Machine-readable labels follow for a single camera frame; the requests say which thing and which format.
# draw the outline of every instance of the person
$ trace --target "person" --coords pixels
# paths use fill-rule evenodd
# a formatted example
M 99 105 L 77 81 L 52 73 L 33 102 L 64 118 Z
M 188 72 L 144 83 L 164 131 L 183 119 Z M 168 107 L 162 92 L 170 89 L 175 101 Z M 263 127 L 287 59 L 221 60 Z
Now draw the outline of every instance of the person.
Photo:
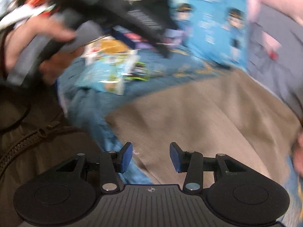
M 37 34 L 69 42 L 75 32 L 47 17 L 36 16 L 13 29 L 1 31 L 0 77 L 5 83 L 22 50 Z M 44 83 L 31 94 L 0 85 L 0 226 L 20 224 L 13 207 L 16 189 L 77 153 L 87 156 L 102 151 L 83 132 L 70 126 L 58 104 L 52 85 L 83 52 L 57 53 L 40 65 Z
M 240 37 L 242 35 L 241 28 L 243 27 L 242 12 L 239 9 L 231 8 L 228 12 L 228 25 L 223 25 L 222 28 L 230 32 L 231 37 L 231 57 L 236 63 L 240 54 Z
M 187 38 L 191 33 L 190 17 L 192 15 L 192 6 L 188 3 L 182 3 L 176 8 L 175 20 L 180 30 L 183 31 L 182 45 L 186 46 Z
M 303 177 L 303 132 L 298 135 L 298 143 L 293 148 L 292 163 L 296 172 Z

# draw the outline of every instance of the printed character image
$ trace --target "printed character image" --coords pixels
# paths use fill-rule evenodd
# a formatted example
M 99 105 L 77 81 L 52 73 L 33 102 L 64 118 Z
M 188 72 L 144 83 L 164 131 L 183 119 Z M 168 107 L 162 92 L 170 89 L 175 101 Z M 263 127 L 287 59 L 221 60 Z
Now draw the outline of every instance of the printed character image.
M 175 48 L 176 46 L 182 45 L 183 31 L 167 29 L 163 43 L 169 48 Z
M 234 62 L 238 62 L 241 50 L 242 27 L 244 26 L 243 15 L 239 9 L 232 8 L 228 12 L 228 24 L 222 28 L 230 32 L 231 56 Z
M 186 45 L 186 40 L 191 33 L 191 22 L 190 17 L 192 15 L 193 8 L 188 3 L 182 3 L 176 8 L 175 20 L 180 30 L 183 31 L 182 34 L 182 45 Z

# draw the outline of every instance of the finger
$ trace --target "finger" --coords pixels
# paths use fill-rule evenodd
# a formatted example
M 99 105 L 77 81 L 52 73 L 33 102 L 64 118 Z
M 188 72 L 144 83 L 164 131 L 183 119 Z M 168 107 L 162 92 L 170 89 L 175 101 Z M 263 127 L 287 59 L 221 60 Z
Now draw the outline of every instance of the finger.
M 303 176 L 303 149 L 300 147 L 294 150 L 293 165 L 296 172 Z
M 50 74 L 47 74 L 47 75 L 44 75 L 43 76 L 43 81 L 46 83 L 46 84 L 49 84 L 49 85 L 53 85 L 55 82 L 56 82 L 56 77 L 50 75 Z
M 68 68 L 72 61 L 81 56 L 83 52 L 84 47 L 80 47 L 73 53 L 57 53 L 53 55 L 50 60 L 40 65 L 40 71 L 44 74 L 50 73 L 60 76 L 64 69 Z
M 298 143 L 300 147 L 303 147 L 303 133 L 301 133 L 298 137 Z
M 75 32 L 67 29 L 58 21 L 44 17 L 32 17 L 12 32 L 6 45 L 6 67 L 10 70 L 16 63 L 22 50 L 37 34 L 44 34 L 61 42 L 75 37 Z
M 30 28 L 29 37 L 37 34 L 48 35 L 58 42 L 68 42 L 75 38 L 75 31 L 66 28 L 61 22 L 47 17 L 35 16 L 26 22 Z

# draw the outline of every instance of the beige fabric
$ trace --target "beige fabric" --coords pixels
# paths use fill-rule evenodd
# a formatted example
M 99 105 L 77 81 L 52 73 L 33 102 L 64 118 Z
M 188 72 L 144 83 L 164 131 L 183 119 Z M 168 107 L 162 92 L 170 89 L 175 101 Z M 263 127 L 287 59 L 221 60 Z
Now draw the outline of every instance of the beige fabric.
M 300 129 L 292 111 L 240 70 L 142 97 L 107 117 L 154 183 L 178 183 L 169 144 L 214 157 L 225 153 L 283 183 L 286 156 Z M 213 183 L 204 176 L 204 187 Z

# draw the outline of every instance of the snack bag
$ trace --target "snack bag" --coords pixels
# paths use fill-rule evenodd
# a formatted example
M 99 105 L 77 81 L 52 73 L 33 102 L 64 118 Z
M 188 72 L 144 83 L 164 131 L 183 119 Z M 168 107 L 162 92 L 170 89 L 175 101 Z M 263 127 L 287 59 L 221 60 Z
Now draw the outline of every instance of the snack bag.
M 136 50 L 104 37 L 90 43 L 84 51 L 86 69 L 76 82 L 80 88 L 123 95 L 125 77 L 139 60 Z

